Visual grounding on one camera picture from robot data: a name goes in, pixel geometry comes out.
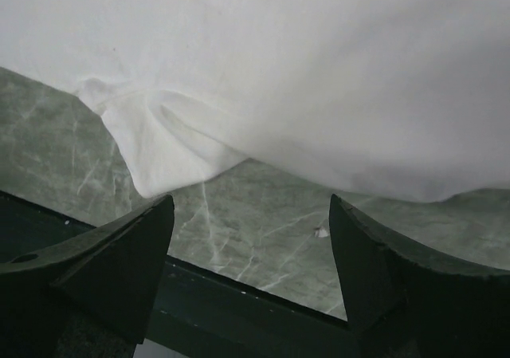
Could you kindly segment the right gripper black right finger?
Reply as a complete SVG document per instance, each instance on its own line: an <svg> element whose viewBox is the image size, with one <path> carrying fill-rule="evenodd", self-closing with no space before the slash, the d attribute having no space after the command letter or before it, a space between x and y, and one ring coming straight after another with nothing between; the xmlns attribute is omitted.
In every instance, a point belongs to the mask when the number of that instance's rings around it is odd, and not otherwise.
<svg viewBox="0 0 510 358"><path fill-rule="evenodd" d="M329 228L362 357L506 357L509 272L442 253L333 195Z"/></svg>

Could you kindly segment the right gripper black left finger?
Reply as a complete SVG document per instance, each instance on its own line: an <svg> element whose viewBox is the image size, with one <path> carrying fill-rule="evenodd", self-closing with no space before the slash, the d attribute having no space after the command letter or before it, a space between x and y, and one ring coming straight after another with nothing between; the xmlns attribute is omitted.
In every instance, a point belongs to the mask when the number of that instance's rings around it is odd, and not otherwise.
<svg viewBox="0 0 510 358"><path fill-rule="evenodd" d="M4 357L131 357L142 344L175 224L164 195L1 265Z"/></svg>

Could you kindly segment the white t-shirt red print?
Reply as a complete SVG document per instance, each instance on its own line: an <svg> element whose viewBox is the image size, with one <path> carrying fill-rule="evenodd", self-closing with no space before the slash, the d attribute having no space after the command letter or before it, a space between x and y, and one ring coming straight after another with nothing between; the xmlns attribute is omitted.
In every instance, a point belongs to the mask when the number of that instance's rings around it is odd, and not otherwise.
<svg viewBox="0 0 510 358"><path fill-rule="evenodd" d="M1 65L99 115L146 198L248 158L411 202L509 186L509 0L1 0Z"/></svg>

